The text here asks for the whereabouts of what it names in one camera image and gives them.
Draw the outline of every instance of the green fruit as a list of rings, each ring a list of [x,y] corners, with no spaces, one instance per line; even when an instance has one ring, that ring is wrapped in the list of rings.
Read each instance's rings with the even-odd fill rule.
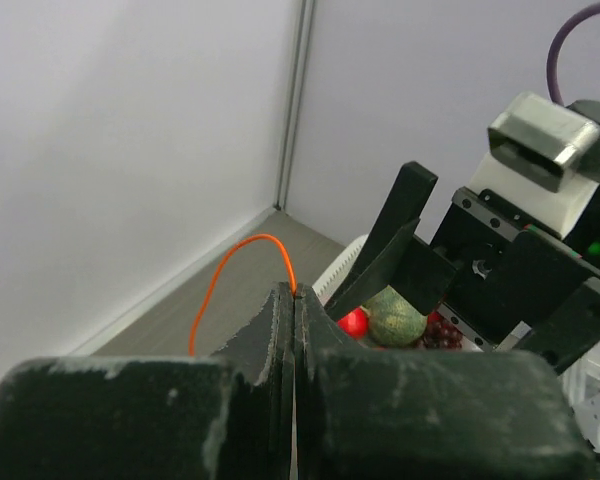
[[[407,347],[427,328],[427,317],[391,287],[364,306],[369,311],[369,335],[385,347]]]

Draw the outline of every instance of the grape cluster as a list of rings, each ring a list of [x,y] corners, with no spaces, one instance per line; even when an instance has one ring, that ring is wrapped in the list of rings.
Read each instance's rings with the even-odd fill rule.
[[[427,318],[427,328],[416,341],[416,348],[461,350],[462,333],[438,312]]]

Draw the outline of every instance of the gray floor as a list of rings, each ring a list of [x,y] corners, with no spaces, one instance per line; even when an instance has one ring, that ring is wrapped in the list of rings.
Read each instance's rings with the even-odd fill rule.
[[[342,251],[339,245],[276,212],[253,233],[270,233],[287,247],[299,282],[312,284]],[[219,262],[214,261],[156,305],[96,355],[186,355],[189,329]],[[202,318],[196,354],[222,346],[259,310],[271,285],[286,281],[278,249],[259,241],[238,251],[227,263]]]

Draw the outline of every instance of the gray wall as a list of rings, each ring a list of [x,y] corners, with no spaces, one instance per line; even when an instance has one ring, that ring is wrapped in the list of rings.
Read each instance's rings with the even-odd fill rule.
[[[0,0],[0,377],[271,206],[297,0]]]
[[[523,90],[546,95],[547,50],[591,0],[317,0],[288,211],[342,243],[368,232],[403,163],[440,176],[429,239]],[[568,39],[566,101],[600,99],[600,17]]]

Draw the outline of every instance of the silver metal block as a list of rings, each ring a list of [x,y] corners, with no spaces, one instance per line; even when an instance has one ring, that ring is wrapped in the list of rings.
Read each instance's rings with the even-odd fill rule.
[[[575,174],[582,155],[600,138],[593,120],[524,92],[488,129],[491,154],[499,162],[558,192]]]

